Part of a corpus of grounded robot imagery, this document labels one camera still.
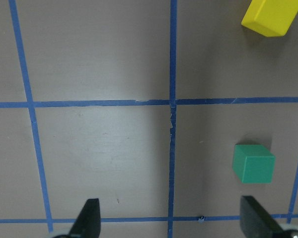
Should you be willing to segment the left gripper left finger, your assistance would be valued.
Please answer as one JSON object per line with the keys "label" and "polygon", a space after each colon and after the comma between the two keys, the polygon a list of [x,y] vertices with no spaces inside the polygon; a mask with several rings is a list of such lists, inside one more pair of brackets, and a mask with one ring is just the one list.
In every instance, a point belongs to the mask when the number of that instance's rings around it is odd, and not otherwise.
{"label": "left gripper left finger", "polygon": [[70,229],[69,238],[98,238],[101,231],[100,203],[98,198],[88,199]]}

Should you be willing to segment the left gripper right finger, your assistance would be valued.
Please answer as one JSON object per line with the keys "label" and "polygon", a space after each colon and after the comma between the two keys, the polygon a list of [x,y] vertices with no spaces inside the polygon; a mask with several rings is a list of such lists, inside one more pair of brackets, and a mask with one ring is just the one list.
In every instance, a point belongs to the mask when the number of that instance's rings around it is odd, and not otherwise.
{"label": "left gripper right finger", "polygon": [[246,238],[287,238],[287,232],[253,196],[241,196],[239,216]]}

